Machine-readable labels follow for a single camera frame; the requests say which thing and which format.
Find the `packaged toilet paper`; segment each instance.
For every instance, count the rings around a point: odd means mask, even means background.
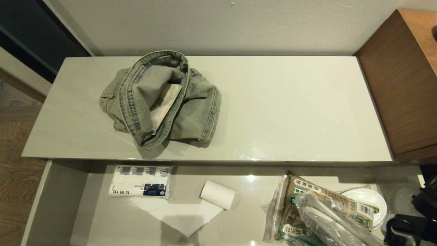
[[[118,165],[108,197],[155,197],[169,199],[172,166]]]

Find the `white shelf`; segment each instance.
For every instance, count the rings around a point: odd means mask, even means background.
[[[23,156],[209,161],[391,161],[356,57],[188,56],[222,93],[207,148],[170,141],[138,151],[99,96],[139,57],[67,58]]]

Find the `barcode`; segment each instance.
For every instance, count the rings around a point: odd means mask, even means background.
[[[373,209],[366,207],[362,204],[358,204],[358,205],[359,205],[359,207],[358,207],[359,212],[361,212],[362,214],[366,214],[366,215],[370,216],[371,218],[373,218]]]

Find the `wooden floor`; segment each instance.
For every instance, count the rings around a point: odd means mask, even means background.
[[[42,104],[0,81],[0,245],[20,245],[45,160],[21,158]]]

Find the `toilet paper roll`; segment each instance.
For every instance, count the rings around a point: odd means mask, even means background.
[[[207,181],[203,186],[200,198],[219,206],[225,210],[229,210],[234,200],[235,191],[219,185],[213,181]]]

